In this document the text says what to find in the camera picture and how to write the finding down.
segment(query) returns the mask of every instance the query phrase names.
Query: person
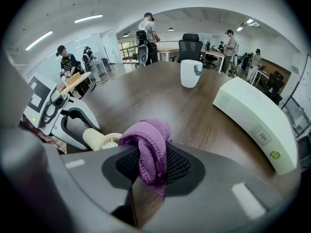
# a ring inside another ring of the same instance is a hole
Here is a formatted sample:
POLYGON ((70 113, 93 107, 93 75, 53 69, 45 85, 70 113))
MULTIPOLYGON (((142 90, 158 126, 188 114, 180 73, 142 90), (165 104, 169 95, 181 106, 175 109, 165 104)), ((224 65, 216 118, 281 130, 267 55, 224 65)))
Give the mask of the person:
POLYGON ((251 83, 255 77, 256 71, 260 66, 261 56, 260 49, 256 49, 256 54, 252 57, 251 68, 248 71, 246 81, 251 83))
POLYGON ((235 49, 237 41, 231 29, 227 30, 225 34, 227 34, 230 37, 228 44, 225 46, 225 50, 224 50, 225 59, 224 59, 223 67, 222 67, 222 72, 226 74, 229 64, 230 64, 230 60, 234 54, 234 49, 235 49))
MULTIPOLYGON (((73 54, 68 53, 64 45, 61 45, 57 48, 56 56, 62 56, 63 58, 60 61, 60 78, 63 76, 66 79, 70 78, 73 74, 78 72, 82 72, 81 64, 76 60, 73 54)), ((84 96, 85 92, 88 89, 88 85, 81 82, 79 85, 75 87, 77 92, 80 94, 81 97, 84 96)))
POLYGON ((220 45, 218 46, 218 49, 219 49, 220 52, 224 52, 225 48, 224 48, 224 42, 223 41, 220 42, 220 45))
POLYGON ((147 33, 147 40, 149 41, 147 43, 148 59, 146 61, 146 66, 149 65, 151 62, 157 62, 157 48, 155 41, 159 42, 161 39, 156 34, 156 26, 151 13, 147 12, 144 15, 144 20, 138 25, 138 30, 145 30, 147 33))
POLYGON ((89 61, 89 64, 91 65, 92 68, 88 68, 86 66, 86 71, 91 71, 92 72, 92 75, 93 77, 95 78, 95 81, 96 82, 99 82, 101 81, 101 78, 99 76, 99 73, 98 73, 98 69, 97 69, 97 66, 95 65, 95 59, 96 57, 93 55, 93 52, 91 51, 91 48, 89 47, 86 47, 83 51, 83 54, 87 54, 90 61, 89 61))

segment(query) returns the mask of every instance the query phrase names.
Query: man with backpack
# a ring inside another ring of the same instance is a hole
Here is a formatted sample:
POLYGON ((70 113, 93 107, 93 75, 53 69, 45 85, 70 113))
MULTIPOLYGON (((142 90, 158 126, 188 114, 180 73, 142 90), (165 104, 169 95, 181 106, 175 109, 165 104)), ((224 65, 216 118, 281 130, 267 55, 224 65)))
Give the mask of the man with backpack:
POLYGON ((146 13, 144 16, 144 20, 138 25, 138 32, 145 31, 147 38, 147 47, 148 47, 148 59, 146 61, 146 65, 157 62, 157 48, 155 44, 155 40, 158 42, 161 39, 156 34, 156 27, 154 23, 154 18, 151 13, 146 13))
MULTIPOLYGON (((63 58, 60 61, 60 78, 65 76, 66 79, 70 78, 73 74, 82 72, 81 63, 76 60, 73 54, 66 51, 65 46, 61 45, 57 48, 56 56, 62 56, 63 58)), ((85 92, 88 89, 88 85, 83 81, 75 87, 81 97, 84 96, 85 92)))
POLYGON ((99 77, 98 69, 95 65, 96 57, 93 55, 93 52, 91 51, 91 48, 86 47, 83 51, 82 61, 86 68, 86 71, 90 71, 93 74, 93 77, 95 78, 96 82, 101 81, 101 78, 99 77))

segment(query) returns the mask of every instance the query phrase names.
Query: desk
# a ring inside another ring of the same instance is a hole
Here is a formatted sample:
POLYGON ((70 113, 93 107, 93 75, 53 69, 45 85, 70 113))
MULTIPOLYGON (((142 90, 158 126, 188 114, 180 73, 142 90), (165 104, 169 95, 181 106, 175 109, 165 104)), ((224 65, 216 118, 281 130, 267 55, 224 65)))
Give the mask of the desk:
POLYGON ((222 67, 223 67, 225 55, 224 55, 223 53, 217 52, 217 51, 206 51, 206 50, 202 50, 201 52, 204 52, 204 53, 210 54, 210 55, 214 55, 214 56, 216 56, 216 57, 221 57, 222 61, 221 61, 221 63, 220 63, 219 70, 218 70, 218 73, 220 73, 221 70, 222 70, 222 67))
POLYGON ((64 90, 61 91, 61 94, 66 94, 68 92, 72 92, 74 88, 81 83, 83 80, 87 79, 89 76, 91 76, 91 72, 87 72, 81 75, 79 79, 77 79, 73 84, 68 85, 64 90))
MULTIPOLYGON (((124 133, 144 117, 157 117, 170 124, 173 142, 226 156, 288 197, 299 185, 299 170, 276 175, 253 139, 212 104, 220 86, 230 79, 203 69, 197 86, 187 89, 180 83, 180 64, 159 61, 97 87, 82 101, 97 118, 103 134, 124 133)), ((163 203, 140 179, 133 184, 133 197, 138 226, 163 203)))
POLYGON ((257 86, 257 84, 258 84, 258 82, 259 82, 259 80, 260 80, 262 75, 265 76, 267 79, 269 79, 269 76, 267 75, 267 73, 265 71, 261 71, 261 70, 257 69, 256 74, 255 74, 255 76, 253 78, 253 81, 252 81, 252 85, 253 85, 253 83, 254 83, 258 73, 259 73, 260 76, 259 76, 259 78, 258 78, 258 80, 256 82, 255 87, 257 86))
POLYGON ((179 52, 177 48, 158 48, 157 49, 157 59, 160 61, 160 53, 164 53, 166 57, 166 61, 170 60, 171 52, 179 52))
POLYGON ((105 73, 108 74, 108 73, 107 73, 107 70, 106 70, 106 68, 105 68, 105 65, 103 64, 103 61, 102 61, 102 60, 97 60, 97 61, 95 61, 95 65, 96 65, 96 66, 97 66, 97 65, 102 65, 103 68, 104 68, 105 73))

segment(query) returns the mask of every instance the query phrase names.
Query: white mug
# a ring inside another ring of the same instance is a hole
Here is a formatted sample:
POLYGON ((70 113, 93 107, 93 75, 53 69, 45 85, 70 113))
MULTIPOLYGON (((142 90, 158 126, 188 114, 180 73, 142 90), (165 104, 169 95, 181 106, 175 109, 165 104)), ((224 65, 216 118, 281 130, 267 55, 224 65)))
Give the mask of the white mug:
POLYGON ((203 64, 195 60, 183 60, 180 65, 181 84, 186 88, 194 88, 199 81, 203 64))

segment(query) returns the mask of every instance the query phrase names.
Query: purple cloth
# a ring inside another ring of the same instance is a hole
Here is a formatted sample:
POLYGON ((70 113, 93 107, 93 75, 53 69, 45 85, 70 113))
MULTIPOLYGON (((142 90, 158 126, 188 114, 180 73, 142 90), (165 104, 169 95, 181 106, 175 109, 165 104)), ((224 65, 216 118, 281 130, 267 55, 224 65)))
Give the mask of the purple cloth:
POLYGON ((156 118, 145 118, 130 127, 119 139, 119 145, 135 145, 140 151, 139 173, 146 185, 164 196, 167 185, 166 141, 170 126, 156 118))

